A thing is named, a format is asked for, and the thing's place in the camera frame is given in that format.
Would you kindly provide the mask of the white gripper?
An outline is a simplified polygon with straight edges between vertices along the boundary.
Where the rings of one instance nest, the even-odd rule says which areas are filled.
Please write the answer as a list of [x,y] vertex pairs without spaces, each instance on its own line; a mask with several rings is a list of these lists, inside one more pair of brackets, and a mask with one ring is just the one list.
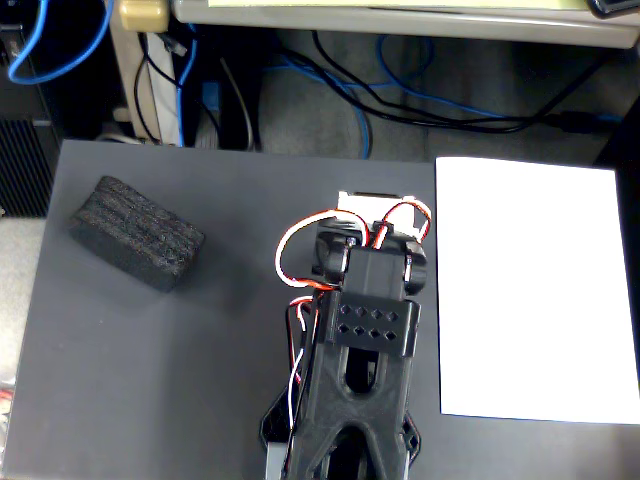
[[422,243],[432,224],[431,209],[414,196],[384,196],[340,191],[337,207],[358,214],[369,227],[387,223],[394,232],[414,237]]

